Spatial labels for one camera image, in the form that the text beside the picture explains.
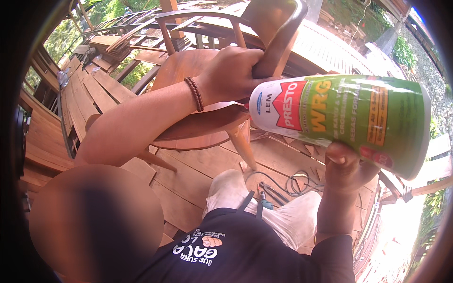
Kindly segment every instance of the white pants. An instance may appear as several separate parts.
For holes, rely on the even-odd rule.
[[[209,188],[203,218],[216,208],[239,208],[248,193],[241,172],[230,169],[220,173]],[[320,201],[318,193],[308,192],[274,211],[263,208],[263,220],[274,229],[285,245],[297,250],[314,234]],[[252,198],[245,211],[256,214],[257,205]]]

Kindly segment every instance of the black t-shirt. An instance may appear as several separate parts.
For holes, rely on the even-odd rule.
[[[209,212],[197,229],[160,247],[132,282],[355,281],[350,236],[322,241],[311,256],[298,254],[264,221],[235,212]]]

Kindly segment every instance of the white cable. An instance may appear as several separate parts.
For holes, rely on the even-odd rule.
[[[366,9],[368,8],[369,5],[371,5],[371,1],[368,3],[368,5],[366,5],[365,9],[363,10],[363,17],[357,23],[356,32],[354,32],[353,36],[351,37],[351,42],[349,43],[349,45],[351,45],[352,40],[354,39],[354,36],[356,35],[357,31],[359,30],[360,22],[363,20],[363,18],[365,18]]]

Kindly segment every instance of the person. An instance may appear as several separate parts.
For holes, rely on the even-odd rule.
[[[277,79],[252,78],[262,56],[258,49],[222,49],[193,78],[204,105],[243,99],[258,84]],[[120,104],[92,125],[75,165],[121,166],[196,109],[186,82]],[[125,282],[354,282],[355,203],[358,189],[377,172],[347,145],[334,142],[326,150],[322,198],[310,192],[270,211],[252,198],[239,171],[227,170],[211,184],[200,226],[160,247]],[[311,255],[299,254],[316,225]]]

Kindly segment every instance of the chair leg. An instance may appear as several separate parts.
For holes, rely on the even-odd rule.
[[[154,164],[154,165],[157,165],[159,167],[163,167],[163,168],[166,168],[168,170],[171,170],[171,171],[174,171],[176,172],[177,169],[175,168],[175,166],[169,164],[168,162],[166,162],[165,160],[163,160],[162,158],[152,154],[151,152],[149,152],[148,150],[144,149],[142,152],[140,152],[139,154],[137,154],[137,157],[140,158],[141,160],[143,161],[146,161],[148,163],[151,163],[151,164]]]
[[[232,129],[226,130],[228,136],[230,136],[231,142],[237,150],[237,153],[242,157],[242,159],[247,163],[253,171],[256,171],[258,168],[256,166],[255,158],[253,157],[252,149],[245,139],[244,135],[241,133],[239,127],[234,127]]]

